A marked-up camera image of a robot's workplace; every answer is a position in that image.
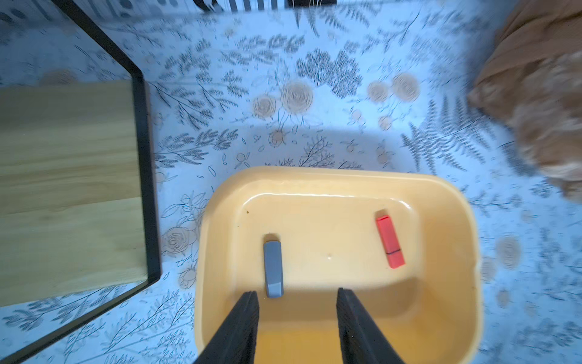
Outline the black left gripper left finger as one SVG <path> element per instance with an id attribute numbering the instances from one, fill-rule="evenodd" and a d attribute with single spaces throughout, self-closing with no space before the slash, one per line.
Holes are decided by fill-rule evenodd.
<path id="1" fill-rule="evenodd" d="M 258 294 L 245 292 L 194 364 L 254 363 L 258 328 Z"/>

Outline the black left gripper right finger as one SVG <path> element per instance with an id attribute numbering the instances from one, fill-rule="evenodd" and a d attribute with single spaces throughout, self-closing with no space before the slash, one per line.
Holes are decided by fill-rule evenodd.
<path id="1" fill-rule="evenodd" d="M 340 288 L 336 313 L 344 363 L 404 364 L 354 291 Z"/>

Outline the red usb flash drive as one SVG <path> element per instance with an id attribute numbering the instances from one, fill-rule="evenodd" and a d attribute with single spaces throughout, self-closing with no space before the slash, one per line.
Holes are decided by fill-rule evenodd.
<path id="1" fill-rule="evenodd" d="M 376 219 L 376 226 L 389 267 L 397 269 L 404 266 L 406 261 L 392 218 L 389 215 L 383 215 Z"/>

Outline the grey usb flash drive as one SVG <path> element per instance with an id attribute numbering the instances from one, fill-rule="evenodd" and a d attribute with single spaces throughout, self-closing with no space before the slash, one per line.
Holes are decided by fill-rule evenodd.
<path id="1" fill-rule="evenodd" d="M 268 241 L 263 246 L 265 286 L 268 298 L 283 297 L 283 259 L 280 241 Z"/>

